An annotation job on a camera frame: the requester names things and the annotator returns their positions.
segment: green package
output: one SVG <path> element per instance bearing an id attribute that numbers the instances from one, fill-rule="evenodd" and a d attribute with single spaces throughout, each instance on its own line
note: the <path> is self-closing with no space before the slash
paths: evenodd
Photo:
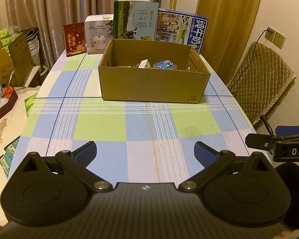
<path id="1" fill-rule="evenodd" d="M 5 154 L 3 155 L 3 157 L 4 157 L 6 163 L 8 164 L 8 166 L 9 166 L 9 168 L 10 168 L 10 167 L 11 167 L 11 163 L 12 163 L 12 158 L 10 158 L 10 156 L 8 156 L 7 153 L 5 153 Z"/>
<path id="2" fill-rule="evenodd" d="M 8 166 L 6 160 L 4 159 L 4 155 L 0 156 L 0 165 L 2 166 L 4 170 L 4 174 L 6 177 L 9 175 L 10 167 Z"/>
<path id="3" fill-rule="evenodd" d="M 9 45 L 9 44 L 11 44 L 11 43 L 12 43 L 12 38 L 11 38 L 11 36 L 8 36 L 8 37 L 3 38 L 3 39 L 1 40 L 1 45 L 2 45 L 2 47 L 5 47 L 5 46 L 7 46 L 7 45 Z"/>
<path id="4" fill-rule="evenodd" d="M 9 37 L 9 30 L 8 28 L 4 28 L 3 30 L 0 31 L 0 39 L 4 39 L 6 37 Z"/>
<path id="5" fill-rule="evenodd" d="M 20 137 L 17 137 L 16 139 L 14 139 L 11 143 L 9 143 L 4 150 L 6 151 L 7 156 L 9 156 L 9 158 L 13 159 L 14 156 L 14 152 L 16 151 L 16 148 L 18 146 L 18 142 L 19 142 Z"/>
<path id="6" fill-rule="evenodd" d="M 5 49 L 5 51 L 7 52 L 7 54 L 9 55 L 9 54 L 10 54 L 10 51 L 9 51 L 9 45 L 4 46 L 3 48 Z"/>
<path id="7" fill-rule="evenodd" d="M 29 98 L 25 99 L 25 107 L 26 107 L 27 117 L 29 117 L 29 115 L 30 115 L 31 108 L 34 104 L 34 101 L 35 101 L 36 97 L 37 97 L 37 93 L 30 96 Z"/>

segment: dark fabric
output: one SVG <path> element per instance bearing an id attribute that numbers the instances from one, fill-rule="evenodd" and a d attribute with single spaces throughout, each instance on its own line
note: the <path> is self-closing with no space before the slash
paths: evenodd
<path id="1" fill-rule="evenodd" d="M 299 229 L 299 166 L 288 162 L 275 169 L 291 194 L 291 204 L 283 221 L 290 228 Z"/>

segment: open cardboard box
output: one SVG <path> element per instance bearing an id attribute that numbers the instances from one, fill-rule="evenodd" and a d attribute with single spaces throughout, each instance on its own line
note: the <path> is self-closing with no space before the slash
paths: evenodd
<path id="1" fill-rule="evenodd" d="M 24 86 L 33 68 L 33 62 L 27 42 L 26 35 L 22 33 L 9 45 L 10 55 L 5 49 L 0 49 L 0 83 L 9 82 L 12 71 L 10 85 Z"/>
<path id="2" fill-rule="evenodd" d="M 133 68 L 145 59 L 151 66 L 170 60 L 177 69 Z M 117 101 L 199 103 L 210 77 L 191 46 L 129 39 L 109 42 L 98 71 L 102 98 Z"/>

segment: checkered tablecloth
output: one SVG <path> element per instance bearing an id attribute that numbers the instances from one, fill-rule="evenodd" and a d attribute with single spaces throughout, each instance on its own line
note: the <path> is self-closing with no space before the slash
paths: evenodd
<path id="1" fill-rule="evenodd" d="M 117 182 L 182 181 L 204 167 L 194 157 L 202 141 L 216 150 L 248 156 L 244 144 L 255 132 L 246 115 L 207 61 L 211 72 L 200 104 L 103 101 L 101 55 L 63 53 L 44 81 L 20 138 L 10 175 L 30 151 L 53 156 L 87 141 L 97 156 L 87 167 Z"/>

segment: wooden door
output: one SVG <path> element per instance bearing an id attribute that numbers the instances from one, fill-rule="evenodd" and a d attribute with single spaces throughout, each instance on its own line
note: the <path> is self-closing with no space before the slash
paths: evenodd
<path id="1" fill-rule="evenodd" d="M 208 18 L 201 54 L 227 84 L 246 47 L 260 0 L 198 0 Z"/>

